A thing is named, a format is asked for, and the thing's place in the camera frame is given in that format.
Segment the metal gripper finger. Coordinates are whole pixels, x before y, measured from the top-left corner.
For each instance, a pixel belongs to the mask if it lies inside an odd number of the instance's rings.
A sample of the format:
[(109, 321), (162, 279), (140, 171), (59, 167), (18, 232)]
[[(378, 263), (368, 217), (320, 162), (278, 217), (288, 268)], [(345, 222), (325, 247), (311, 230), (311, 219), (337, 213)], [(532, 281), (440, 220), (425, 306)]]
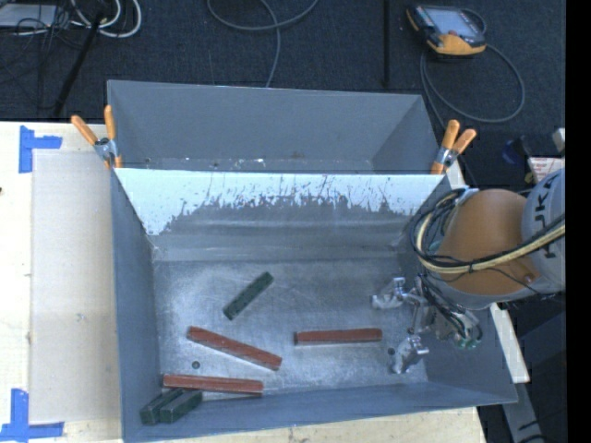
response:
[(394, 309), (401, 306), (407, 296), (405, 285), (405, 277), (394, 277), (378, 293), (371, 296), (371, 306), (378, 310)]
[(427, 356), (429, 352), (430, 349), (422, 342), (419, 335), (408, 335), (396, 347), (389, 349), (392, 372), (397, 375), (405, 373), (411, 366)]

